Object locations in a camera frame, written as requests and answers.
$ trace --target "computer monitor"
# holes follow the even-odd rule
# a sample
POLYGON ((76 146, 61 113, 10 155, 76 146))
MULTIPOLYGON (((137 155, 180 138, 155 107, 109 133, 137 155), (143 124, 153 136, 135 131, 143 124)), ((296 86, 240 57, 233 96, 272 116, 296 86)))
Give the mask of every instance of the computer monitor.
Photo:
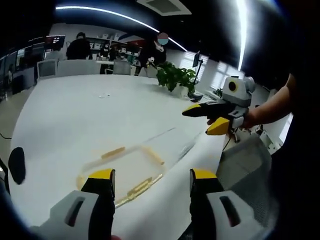
POLYGON ((194 55, 193 65, 192 65, 193 68, 195 68, 195 67, 198 66, 199 60, 200 60, 200 51, 198 51, 198 52, 194 55))

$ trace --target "ceiling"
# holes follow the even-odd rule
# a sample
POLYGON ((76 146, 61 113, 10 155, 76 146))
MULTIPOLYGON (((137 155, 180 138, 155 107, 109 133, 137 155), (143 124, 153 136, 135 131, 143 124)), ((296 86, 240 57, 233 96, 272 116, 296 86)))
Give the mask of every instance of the ceiling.
MULTIPOLYGON (((241 36, 236 0, 180 0, 191 15, 160 16, 135 0, 46 0, 22 3, 1 16, 0 51, 25 44, 49 33, 53 23, 86 24, 118 29, 142 38, 155 37, 151 29, 124 18, 83 9, 55 11, 55 6, 87 6, 130 16, 165 32, 188 51, 201 50, 215 61, 238 67, 241 36)), ((287 78, 284 63, 289 52, 286 21, 272 0, 245 0, 247 42, 242 71, 268 88, 287 78)), ((169 48, 179 49, 171 43, 169 48)))

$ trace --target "white table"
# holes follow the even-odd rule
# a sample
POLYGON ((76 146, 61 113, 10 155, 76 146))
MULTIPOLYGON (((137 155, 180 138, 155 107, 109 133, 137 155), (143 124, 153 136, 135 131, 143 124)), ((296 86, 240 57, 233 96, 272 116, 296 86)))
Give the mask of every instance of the white table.
MULTIPOLYGON (((40 81, 11 140, 11 149, 23 147, 26 159, 24 183, 16 185, 9 176, 12 201, 22 220, 27 226, 45 222, 50 208, 76 190, 83 164, 103 153, 174 127, 188 141, 204 132, 206 119, 181 114, 191 104, 146 77, 81 75, 40 81)), ((116 209, 112 234, 123 240, 177 240, 191 221, 189 169, 216 172, 224 140, 203 133, 160 181, 116 209)))

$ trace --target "led light strip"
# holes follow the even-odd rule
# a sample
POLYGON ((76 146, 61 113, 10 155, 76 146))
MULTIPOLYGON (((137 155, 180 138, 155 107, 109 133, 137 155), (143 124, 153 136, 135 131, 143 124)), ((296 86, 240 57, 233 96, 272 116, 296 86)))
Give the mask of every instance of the led light strip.
MULTIPOLYGON (((123 15, 123 14, 120 14, 120 13, 117 13, 117 12, 114 12, 114 11, 109 11, 109 10, 105 10, 105 9, 101 9, 101 8, 95 8, 95 7, 89 7, 89 6, 57 6, 55 8, 56 10, 64 10, 64 9, 86 9, 86 10, 93 10, 93 11, 98 11, 98 12, 104 12, 104 13, 108 13, 108 14, 113 14, 113 15, 117 15, 117 16, 120 16, 120 17, 123 17, 125 19, 129 19, 131 21, 134 21, 138 24, 141 24, 157 33, 159 33, 159 30, 153 28, 152 26, 149 26, 148 24, 145 24, 144 22, 142 21, 138 21, 132 17, 129 17, 129 16, 126 16, 126 15, 123 15)), ((173 42, 174 44, 176 44, 178 47, 180 47, 182 50, 184 50, 185 52, 187 52, 187 49, 185 49, 183 46, 181 46, 179 43, 177 43, 175 40, 173 40, 172 38, 169 37, 169 40, 171 42, 173 42)))
POLYGON ((245 0, 236 0, 239 17, 240 17, 240 34, 241 34, 241 49, 238 71, 241 71, 242 63, 244 61, 246 42, 247 42, 247 9, 245 0))

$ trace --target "air vent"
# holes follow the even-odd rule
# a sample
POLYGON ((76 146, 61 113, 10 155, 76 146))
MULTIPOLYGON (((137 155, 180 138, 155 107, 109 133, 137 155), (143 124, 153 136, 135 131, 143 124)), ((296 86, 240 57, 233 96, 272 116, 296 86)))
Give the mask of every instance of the air vent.
POLYGON ((137 0, 161 16, 190 15, 191 12, 179 0, 137 0))

